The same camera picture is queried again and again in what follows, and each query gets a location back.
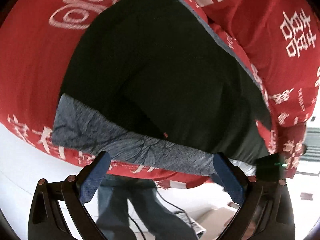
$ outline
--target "black device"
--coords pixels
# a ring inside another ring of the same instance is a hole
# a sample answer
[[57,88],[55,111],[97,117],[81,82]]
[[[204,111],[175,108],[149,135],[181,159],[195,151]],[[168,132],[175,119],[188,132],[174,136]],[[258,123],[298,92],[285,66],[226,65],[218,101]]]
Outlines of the black device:
[[[77,176],[70,175],[64,181],[52,183],[39,180],[30,209],[28,239],[75,239],[63,218],[60,200],[65,201],[83,240],[106,240],[84,203],[92,199],[109,164],[109,154],[101,152]],[[256,230],[251,240],[295,240],[292,204],[285,180],[247,177],[222,153],[215,155],[214,167],[233,202],[241,205],[218,240],[241,240],[252,219],[256,221]]]

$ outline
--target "gray fabric trim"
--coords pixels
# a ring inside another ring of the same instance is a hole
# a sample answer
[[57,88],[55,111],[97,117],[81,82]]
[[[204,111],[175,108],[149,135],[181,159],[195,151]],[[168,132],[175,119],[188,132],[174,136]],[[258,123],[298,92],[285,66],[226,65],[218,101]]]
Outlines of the gray fabric trim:
[[250,72],[250,70],[245,66],[245,64],[242,62],[242,60],[235,54],[235,52],[210,28],[210,26],[191,8],[190,5],[188,5],[184,0],[178,0],[181,2],[186,8],[190,10],[190,12],[198,19],[199,23],[205,28],[207,33],[214,39],[214,41],[223,48],[228,54],[230,54],[232,57],[234,57],[238,63],[241,65],[241,67],[246,71],[246,73],[250,76],[253,83],[260,89],[260,85],[256,82],[253,74]]
[[215,172],[213,154],[130,132],[68,95],[60,99],[52,142],[94,155],[106,151],[113,160],[171,171],[205,176]]

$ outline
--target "gray trousers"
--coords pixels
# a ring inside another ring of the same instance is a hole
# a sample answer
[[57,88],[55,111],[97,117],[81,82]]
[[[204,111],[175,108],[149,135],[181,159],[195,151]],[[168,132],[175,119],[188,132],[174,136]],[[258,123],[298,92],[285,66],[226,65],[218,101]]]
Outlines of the gray trousers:
[[107,175],[99,186],[96,224],[108,240],[137,239],[129,227],[127,199],[156,240],[197,240],[193,230],[159,202],[153,181],[136,181],[128,187],[116,176]]

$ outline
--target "copper screw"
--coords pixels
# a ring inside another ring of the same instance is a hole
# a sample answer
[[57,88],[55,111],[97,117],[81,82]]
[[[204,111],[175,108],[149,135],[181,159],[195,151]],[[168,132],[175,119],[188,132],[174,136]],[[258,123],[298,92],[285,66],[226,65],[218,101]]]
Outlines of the copper screw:
[[279,180],[279,184],[280,184],[281,186],[285,186],[285,181],[284,181],[283,179],[280,179],[280,180]]
[[41,179],[41,180],[38,181],[39,185],[43,185],[44,183],[45,183],[45,179]]
[[248,180],[252,183],[256,182],[257,181],[257,178],[255,176],[249,176],[248,177]]
[[75,175],[70,175],[70,176],[68,177],[68,181],[69,181],[69,182],[73,182],[75,179],[76,179],[76,176],[75,176]]

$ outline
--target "gray shutter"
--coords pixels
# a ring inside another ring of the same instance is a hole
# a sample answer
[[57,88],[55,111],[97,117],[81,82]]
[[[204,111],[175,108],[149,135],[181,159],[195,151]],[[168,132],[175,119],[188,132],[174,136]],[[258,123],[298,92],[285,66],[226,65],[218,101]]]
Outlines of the gray shutter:
[[308,128],[305,144],[308,150],[301,160],[320,162],[320,128]]

